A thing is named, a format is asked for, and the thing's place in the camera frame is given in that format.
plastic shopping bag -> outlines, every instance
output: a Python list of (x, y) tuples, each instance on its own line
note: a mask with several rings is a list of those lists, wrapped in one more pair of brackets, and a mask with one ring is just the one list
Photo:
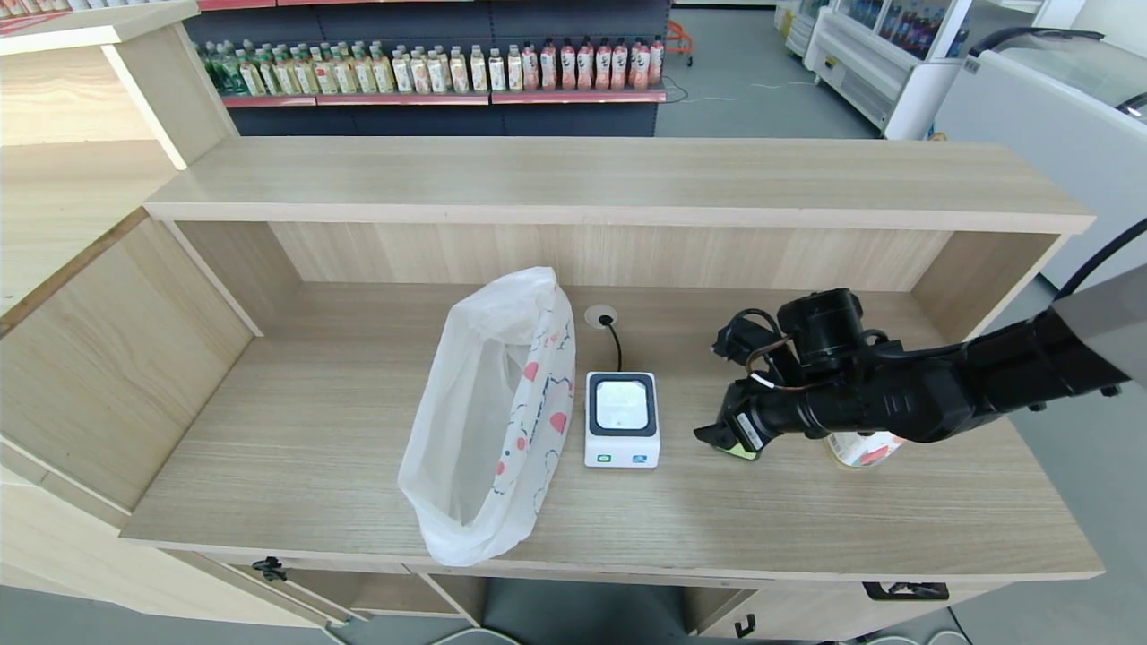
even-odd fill
[(474, 565), (533, 530), (574, 410), (574, 350), (549, 267), (502, 275), (450, 310), (398, 471), (438, 562)]

shelf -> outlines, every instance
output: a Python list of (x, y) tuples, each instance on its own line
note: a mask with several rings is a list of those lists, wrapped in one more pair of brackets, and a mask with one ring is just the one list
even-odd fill
[(490, 102), (496, 106), (531, 103), (663, 103), (665, 102), (665, 90), (657, 87), (649, 90), (588, 92), (568, 90), (555, 90), (553, 92), (494, 92), (490, 95)]
[(320, 106), (489, 106), (483, 94), (330, 94), (315, 96)]
[(307, 108), (314, 107), (314, 96), (223, 96), (226, 108)]
[(450, 603), (413, 574), (367, 574), (351, 608), (369, 614), (458, 616)]

store shelf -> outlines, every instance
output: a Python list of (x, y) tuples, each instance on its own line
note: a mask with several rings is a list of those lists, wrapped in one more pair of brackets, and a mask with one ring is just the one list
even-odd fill
[(489, 106), (489, 94), (334, 94), (320, 106)]
[(310, 108), (314, 96), (224, 96), (226, 108)]
[(490, 102), (496, 106), (515, 103), (663, 103), (665, 102), (665, 88), (590, 92), (567, 90), (553, 92), (494, 92), (490, 96)]

wood grain surface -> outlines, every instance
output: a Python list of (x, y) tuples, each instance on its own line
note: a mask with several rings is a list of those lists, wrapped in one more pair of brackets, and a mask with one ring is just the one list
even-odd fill
[(13, 146), (155, 139), (99, 47), (0, 59), (0, 118), (6, 155)]
[(155, 141), (0, 148), (0, 312), (85, 252), (175, 174)]
[(392, 224), (1077, 233), (1092, 219), (999, 146), (811, 139), (243, 137), (146, 205)]
[(3, 337), (0, 437), (130, 513), (250, 337), (146, 219)]
[[(228, 236), (259, 225), (266, 226), (180, 223), (213, 226)], [(912, 289), (951, 235), (596, 225), (272, 223), (271, 228), (310, 282), (482, 285), (530, 266), (553, 266), (563, 285), (877, 292)]]
[[(395, 481), (442, 322), (471, 292), (304, 285), (290, 316), (220, 384), (123, 535), (179, 549), (432, 564)], [(743, 374), (709, 351), (716, 331), (738, 310), (775, 310), (801, 294), (568, 292), (579, 374), (615, 360), (608, 334), (580, 322), (598, 302), (618, 310), (625, 367), (657, 374), (662, 461), (646, 472), (585, 468), (579, 393), (533, 534), (486, 570), (1004, 582), (1102, 570), (1007, 420), (907, 445), (863, 471), (835, 466), (821, 442), (798, 436), (757, 463), (697, 442), (690, 430), (711, 422)], [(867, 327), (910, 349), (939, 343), (910, 295), (860, 298)]]

wooden counter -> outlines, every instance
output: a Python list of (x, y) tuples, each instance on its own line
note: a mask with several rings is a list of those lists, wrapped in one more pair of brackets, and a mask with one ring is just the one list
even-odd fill
[[(380, 591), (424, 583), (473, 620), (484, 576), (641, 582), (686, 586), (700, 634), (734, 636), (751, 613), (759, 637), (806, 639), (938, 606), (874, 603), (861, 581), (945, 582), (955, 603), (1102, 569), (1007, 420), (867, 471), (797, 437), (746, 463), (690, 432), (738, 378), (709, 345), (741, 309), (846, 286), (866, 326), (910, 348), (978, 333), (1091, 219), (1001, 148), (249, 138), (147, 209), (256, 337), (127, 539), (232, 564), (274, 555), (321, 572), (348, 611), (413, 611), (380, 607)], [(442, 324), (476, 285), (539, 264), (578, 320), (595, 302), (621, 313), (626, 367), (657, 374), (662, 463), (585, 468), (578, 401), (532, 535), (440, 567), (396, 476)], [(577, 332), (579, 373), (608, 368), (611, 340)]]

